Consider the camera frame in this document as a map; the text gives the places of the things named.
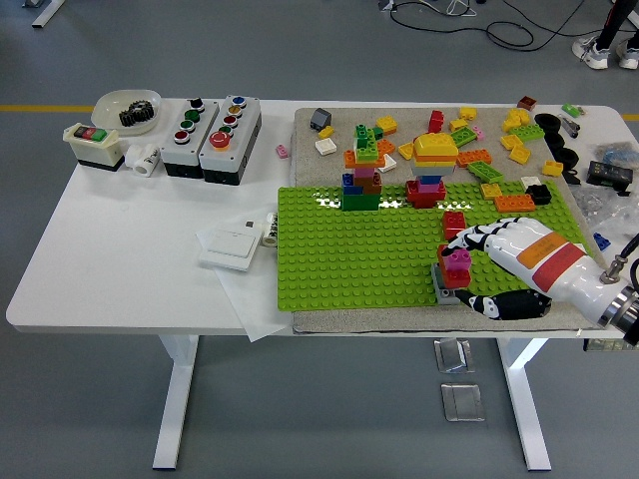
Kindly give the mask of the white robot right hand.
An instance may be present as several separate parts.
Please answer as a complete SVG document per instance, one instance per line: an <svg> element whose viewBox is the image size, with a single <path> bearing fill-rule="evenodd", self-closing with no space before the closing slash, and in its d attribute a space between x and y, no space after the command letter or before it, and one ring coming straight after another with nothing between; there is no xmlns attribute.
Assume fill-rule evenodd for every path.
<svg viewBox="0 0 639 479"><path fill-rule="evenodd" d="M638 285L624 283L590 255L559 233L531 218L500 219L457 234L441 251L447 257L459 249L486 252L526 289L494 296L460 289L455 296L471 309L496 320L545 315L551 302L567 302L600 327L613 326L624 340L638 342Z"/></svg>

